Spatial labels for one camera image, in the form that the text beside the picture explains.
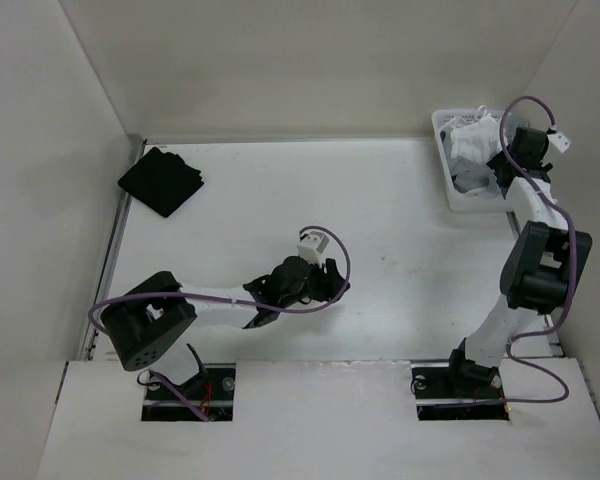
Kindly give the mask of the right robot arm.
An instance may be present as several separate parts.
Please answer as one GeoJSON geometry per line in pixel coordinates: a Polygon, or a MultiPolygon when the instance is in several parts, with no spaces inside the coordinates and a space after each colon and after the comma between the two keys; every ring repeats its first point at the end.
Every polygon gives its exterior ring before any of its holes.
{"type": "Polygon", "coordinates": [[[555,130],[517,128],[509,145],[489,162],[521,231],[499,281],[500,297],[482,325],[449,357],[444,384],[463,396],[493,385],[513,344],[533,337],[529,324],[554,310],[568,311],[592,247],[551,194],[543,162],[555,130]]]}

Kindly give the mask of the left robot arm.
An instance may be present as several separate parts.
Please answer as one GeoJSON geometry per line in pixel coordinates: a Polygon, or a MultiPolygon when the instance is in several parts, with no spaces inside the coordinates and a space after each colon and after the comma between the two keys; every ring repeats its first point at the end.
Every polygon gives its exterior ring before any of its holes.
{"type": "Polygon", "coordinates": [[[271,273],[228,290],[185,292],[170,271],[160,271],[127,294],[107,301],[99,322],[124,370],[151,369],[177,394],[194,398],[204,387],[198,353],[182,338],[194,327],[265,327],[279,316],[305,314],[314,302],[325,309],[344,295],[350,283],[336,261],[319,263],[299,255],[285,258],[271,273]]]}

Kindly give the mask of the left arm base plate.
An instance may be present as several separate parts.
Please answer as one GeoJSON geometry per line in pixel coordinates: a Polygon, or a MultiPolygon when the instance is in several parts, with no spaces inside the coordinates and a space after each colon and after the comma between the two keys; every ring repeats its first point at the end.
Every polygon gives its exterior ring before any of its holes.
{"type": "MultiPolygon", "coordinates": [[[[208,377],[186,398],[210,422],[231,422],[234,412],[235,364],[208,364],[208,377]]],[[[147,371],[136,377],[144,389],[141,411],[143,422],[194,422],[201,419],[147,371]]]]}

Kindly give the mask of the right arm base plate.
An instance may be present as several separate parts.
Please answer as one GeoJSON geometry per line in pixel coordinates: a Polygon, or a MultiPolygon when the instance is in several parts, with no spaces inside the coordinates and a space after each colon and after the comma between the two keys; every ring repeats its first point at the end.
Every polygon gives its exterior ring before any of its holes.
{"type": "Polygon", "coordinates": [[[411,392],[420,421],[508,421],[509,410],[499,379],[496,385],[474,380],[451,380],[448,367],[416,364],[412,368],[411,392]]]}

